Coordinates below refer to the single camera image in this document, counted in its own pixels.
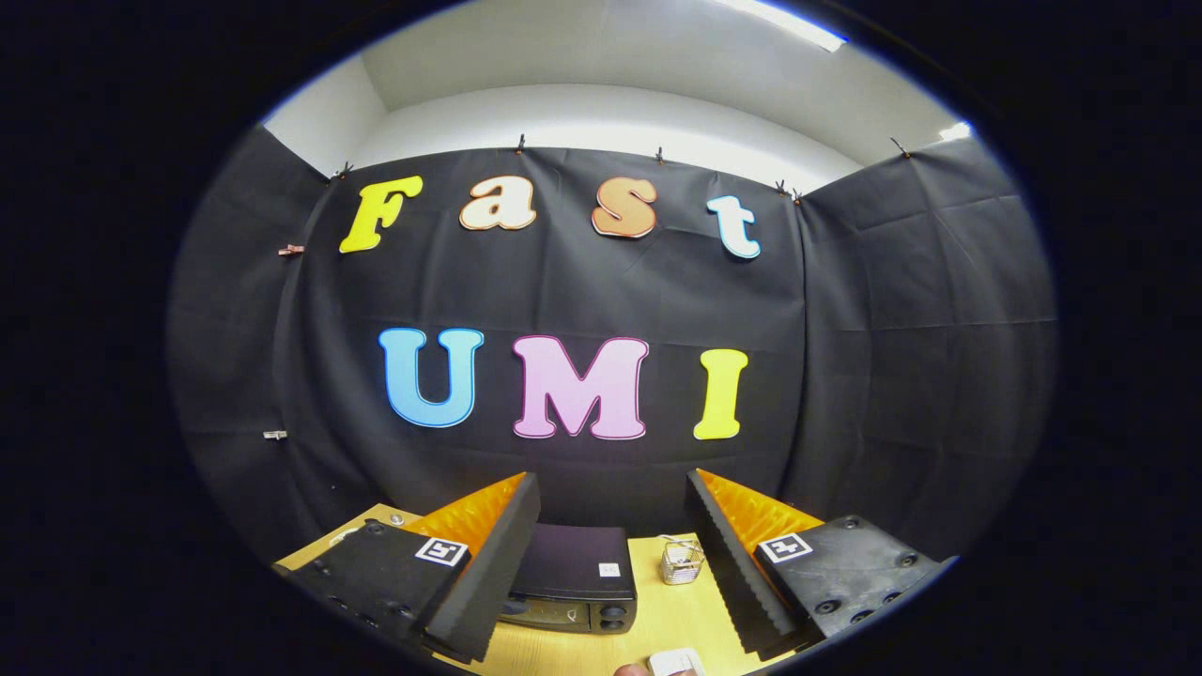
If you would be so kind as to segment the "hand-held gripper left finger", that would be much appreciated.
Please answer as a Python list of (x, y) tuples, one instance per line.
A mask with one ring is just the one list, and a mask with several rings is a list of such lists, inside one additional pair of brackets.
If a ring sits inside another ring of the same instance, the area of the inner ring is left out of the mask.
[(284, 557), (282, 577), (398, 650), (481, 662), (540, 509), (532, 472), (407, 523), (377, 506)]

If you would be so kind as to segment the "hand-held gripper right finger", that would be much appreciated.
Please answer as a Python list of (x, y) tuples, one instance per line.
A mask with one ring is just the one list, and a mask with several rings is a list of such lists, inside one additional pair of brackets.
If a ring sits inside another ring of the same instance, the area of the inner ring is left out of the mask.
[(763, 660), (837, 641), (948, 568), (863, 516), (816, 518), (704, 469), (688, 473), (686, 512), (743, 650)]

